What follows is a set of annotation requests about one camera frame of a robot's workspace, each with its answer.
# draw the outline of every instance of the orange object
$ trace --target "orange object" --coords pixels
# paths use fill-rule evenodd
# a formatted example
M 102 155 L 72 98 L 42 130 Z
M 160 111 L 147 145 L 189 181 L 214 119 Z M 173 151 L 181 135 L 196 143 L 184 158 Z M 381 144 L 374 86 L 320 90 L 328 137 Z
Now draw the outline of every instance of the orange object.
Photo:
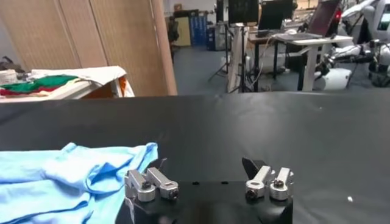
M 175 12 L 176 11 L 181 11 L 181 10 L 183 10 L 183 5 L 181 5 L 180 3 L 179 4 L 174 4 L 173 5 L 173 9 L 174 9 Z

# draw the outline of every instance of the metal bracket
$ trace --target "metal bracket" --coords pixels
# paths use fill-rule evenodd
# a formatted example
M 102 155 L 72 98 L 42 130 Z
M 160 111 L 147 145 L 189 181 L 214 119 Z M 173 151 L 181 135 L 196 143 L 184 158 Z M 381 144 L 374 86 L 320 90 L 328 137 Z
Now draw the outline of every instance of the metal bracket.
M 179 185 L 169 180 L 155 167 L 148 168 L 146 179 L 160 189 L 161 197 L 168 200 L 176 200 L 179 195 Z
M 269 196 L 279 201 L 293 196 L 293 177 L 294 174 L 289 168 L 282 167 L 278 177 L 269 186 Z
M 148 202 L 155 198 L 156 187 L 146 181 L 137 170 L 127 171 L 125 180 L 126 198 L 137 198 L 139 201 Z
M 245 197 L 249 200 L 256 200 L 264 196 L 265 187 L 274 179 L 275 171 L 269 166 L 262 166 L 256 176 L 246 182 Z

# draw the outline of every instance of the black tablecloth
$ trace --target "black tablecloth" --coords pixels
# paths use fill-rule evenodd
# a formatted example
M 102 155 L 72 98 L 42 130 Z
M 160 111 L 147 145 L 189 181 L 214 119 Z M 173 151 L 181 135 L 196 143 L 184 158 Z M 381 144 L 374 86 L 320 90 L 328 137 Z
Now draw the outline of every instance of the black tablecloth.
M 390 91 L 0 105 L 0 149 L 159 144 L 172 180 L 245 180 L 241 157 L 295 173 L 296 223 L 389 223 Z

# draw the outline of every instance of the bolt head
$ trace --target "bolt head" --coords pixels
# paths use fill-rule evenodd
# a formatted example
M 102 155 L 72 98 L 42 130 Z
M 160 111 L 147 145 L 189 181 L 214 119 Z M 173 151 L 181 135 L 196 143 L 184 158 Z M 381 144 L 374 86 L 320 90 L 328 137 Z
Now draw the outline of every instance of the bolt head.
M 146 190 L 146 189 L 149 189 L 149 188 L 151 188 L 151 187 L 152 187 L 151 182 L 145 181 L 145 182 L 142 183 L 141 189 L 142 189 L 142 190 Z
M 169 199 L 171 200 L 176 200 L 178 196 L 179 196 L 178 190 L 173 190 L 169 193 Z
M 284 185 L 285 185 L 284 182 L 281 181 L 281 180 L 275 180 L 275 181 L 274 181 L 274 187 L 276 187 L 276 188 L 281 188 L 281 187 L 283 187 Z
M 249 190 L 245 193 L 245 197 L 248 200 L 256 200 L 257 198 L 257 193 L 254 190 Z

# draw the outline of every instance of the green cloth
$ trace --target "green cloth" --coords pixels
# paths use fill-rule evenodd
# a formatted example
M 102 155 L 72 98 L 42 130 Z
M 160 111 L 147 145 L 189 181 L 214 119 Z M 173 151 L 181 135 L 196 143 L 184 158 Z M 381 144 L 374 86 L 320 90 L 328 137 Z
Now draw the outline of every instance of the green cloth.
M 53 75 L 53 76 L 46 76 L 40 79 L 36 79 L 33 82 L 8 84 L 8 85 L 2 85 L 0 87 L 16 93 L 31 93 L 41 87 L 53 88 L 53 87 L 63 86 L 68 81 L 76 78 L 78 77 L 72 75 Z

